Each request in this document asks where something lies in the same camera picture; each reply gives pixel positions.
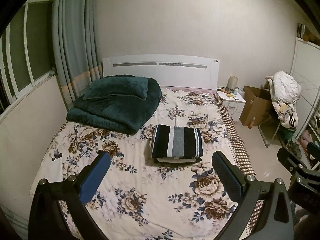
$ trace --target orange bottle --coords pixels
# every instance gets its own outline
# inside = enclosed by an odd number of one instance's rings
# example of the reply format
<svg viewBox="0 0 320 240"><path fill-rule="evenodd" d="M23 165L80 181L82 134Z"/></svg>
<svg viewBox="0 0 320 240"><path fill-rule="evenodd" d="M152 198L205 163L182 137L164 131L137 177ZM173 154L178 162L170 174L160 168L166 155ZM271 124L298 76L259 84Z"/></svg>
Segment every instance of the orange bottle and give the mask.
<svg viewBox="0 0 320 240"><path fill-rule="evenodd" d="M254 120L256 120L256 118L255 118L255 117L254 117L254 118L252 119L252 121L249 123L249 125L248 125L248 128L249 128L249 129L251 129L251 128L252 128L253 123L254 123Z"/></svg>

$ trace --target metal screw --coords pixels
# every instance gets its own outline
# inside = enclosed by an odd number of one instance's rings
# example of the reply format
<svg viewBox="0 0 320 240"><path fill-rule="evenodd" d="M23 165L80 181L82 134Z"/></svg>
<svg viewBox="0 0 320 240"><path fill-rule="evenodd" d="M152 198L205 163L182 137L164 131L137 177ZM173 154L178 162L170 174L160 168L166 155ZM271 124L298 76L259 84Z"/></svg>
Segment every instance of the metal screw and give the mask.
<svg viewBox="0 0 320 240"><path fill-rule="evenodd" d="M75 181L76 178L77 178L76 175L70 175L70 176L67 178L67 180L69 180L69 181Z"/></svg>
<svg viewBox="0 0 320 240"><path fill-rule="evenodd" d="M283 180L281 178L276 179L276 181L281 185L283 184Z"/></svg>
<svg viewBox="0 0 320 240"><path fill-rule="evenodd" d="M255 177L254 177L253 175L248 175L248 176L247 176L247 179L248 179L249 181L254 181Z"/></svg>
<svg viewBox="0 0 320 240"><path fill-rule="evenodd" d="M46 179L41 179L39 180L39 185L44 185L46 184L47 180Z"/></svg>

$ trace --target window glass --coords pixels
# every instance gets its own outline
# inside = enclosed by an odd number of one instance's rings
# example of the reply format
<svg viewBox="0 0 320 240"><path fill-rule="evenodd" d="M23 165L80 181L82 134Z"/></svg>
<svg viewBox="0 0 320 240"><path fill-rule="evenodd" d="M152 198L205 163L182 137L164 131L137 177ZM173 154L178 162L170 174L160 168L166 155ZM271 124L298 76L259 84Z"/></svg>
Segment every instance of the window glass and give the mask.
<svg viewBox="0 0 320 240"><path fill-rule="evenodd" d="M8 62L7 62L7 54L5 52L5 32L2 34L2 56L3 56L3 63L4 63L4 72L5 76L7 77L8 86L11 92L11 95L14 96L14 90L12 87L10 75L9 75L9 68L8 68Z"/></svg>
<svg viewBox="0 0 320 240"><path fill-rule="evenodd" d="M22 6L10 22L11 63L19 91L31 83L23 44L24 9L25 7Z"/></svg>
<svg viewBox="0 0 320 240"><path fill-rule="evenodd" d="M52 32L51 2L30 3L27 15L27 43L34 80L43 76L55 65Z"/></svg>

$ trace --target pillow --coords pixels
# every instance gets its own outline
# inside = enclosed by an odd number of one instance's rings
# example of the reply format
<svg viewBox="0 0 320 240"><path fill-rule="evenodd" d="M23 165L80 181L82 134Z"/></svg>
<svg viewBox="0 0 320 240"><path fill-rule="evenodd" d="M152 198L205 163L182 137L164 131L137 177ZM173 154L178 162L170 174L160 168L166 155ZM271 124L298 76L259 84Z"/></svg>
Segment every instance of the pillow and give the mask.
<svg viewBox="0 0 320 240"><path fill-rule="evenodd" d="M83 100L102 99L108 96L130 96L146 100L148 80L145 77L110 76L92 82Z"/></svg>

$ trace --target teal curtain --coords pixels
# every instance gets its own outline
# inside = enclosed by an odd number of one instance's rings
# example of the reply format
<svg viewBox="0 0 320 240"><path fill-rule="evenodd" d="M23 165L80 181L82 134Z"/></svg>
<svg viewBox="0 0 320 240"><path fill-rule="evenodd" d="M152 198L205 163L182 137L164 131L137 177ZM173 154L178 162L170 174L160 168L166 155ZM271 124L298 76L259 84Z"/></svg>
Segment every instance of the teal curtain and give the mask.
<svg viewBox="0 0 320 240"><path fill-rule="evenodd" d="M94 0L53 0L52 41L60 86L68 108L102 78L94 34Z"/></svg>
<svg viewBox="0 0 320 240"><path fill-rule="evenodd" d="M28 239L28 220L12 212L10 209L0 205L4 215L12 225L13 229L23 240Z"/></svg>

